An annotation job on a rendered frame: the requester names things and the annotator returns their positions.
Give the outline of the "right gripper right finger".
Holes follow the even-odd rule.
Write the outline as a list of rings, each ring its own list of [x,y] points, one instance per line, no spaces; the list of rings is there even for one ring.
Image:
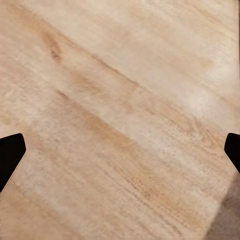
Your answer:
[[[240,173],[240,135],[228,133],[224,150]]]

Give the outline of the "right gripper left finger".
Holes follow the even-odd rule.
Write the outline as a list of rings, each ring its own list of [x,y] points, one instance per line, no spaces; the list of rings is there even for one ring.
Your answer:
[[[0,138],[0,192],[2,192],[25,152],[26,145],[21,133]]]

